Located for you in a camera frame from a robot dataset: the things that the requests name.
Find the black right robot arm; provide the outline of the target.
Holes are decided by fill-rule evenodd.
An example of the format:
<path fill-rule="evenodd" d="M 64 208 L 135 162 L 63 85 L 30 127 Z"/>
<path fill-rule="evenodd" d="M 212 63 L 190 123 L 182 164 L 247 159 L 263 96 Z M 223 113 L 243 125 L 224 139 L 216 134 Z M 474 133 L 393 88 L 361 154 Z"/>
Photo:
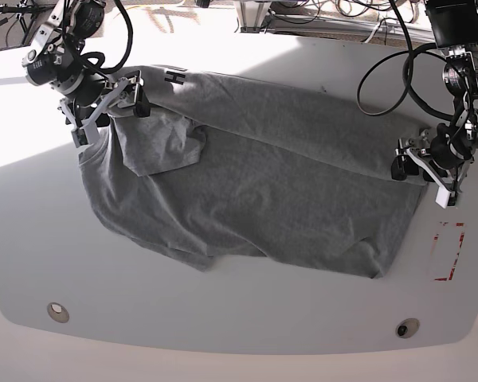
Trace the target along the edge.
<path fill-rule="evenodd" d="M 126 47 L 117 64 L 106 67 L 102 52 L 84 51 L 86 40 L 103 24 L 105 1 L 59 1 L 37 29 L 22 60 L 31 84 L 48 84 L 63 95 L 60 109 L 77 133 L 90 123 L 101 122 L 115 101 L 130 107 L 136 117 L 151 113 L 140 70 L 112 78 L 126 64 L 133 45 L 131 19 L 122 2 L 114 4 L 127 30 Z"/>

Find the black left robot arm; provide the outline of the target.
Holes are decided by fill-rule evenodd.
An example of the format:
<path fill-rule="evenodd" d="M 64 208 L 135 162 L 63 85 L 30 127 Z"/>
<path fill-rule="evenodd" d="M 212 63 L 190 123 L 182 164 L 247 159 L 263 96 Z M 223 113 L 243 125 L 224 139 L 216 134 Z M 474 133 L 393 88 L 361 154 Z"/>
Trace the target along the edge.
<path fill-rule="evenodd" d="M 438 184 L 445 195 L 456 197 L 478 150 L 478 10 L 474 1 L 427 1 L 425 13 L 434 41 L 417 48 L 406 43 L 402 94 L 441 123 L 434 131 L 424 129 L 416 138 L 399 139 L 391 177 L 404 181 L 422 176 Z M 445 63 L 443 81 L 453 96 L 452 114 L 430 107 L 412 87 L 415 59 L 438 52 Z"/>

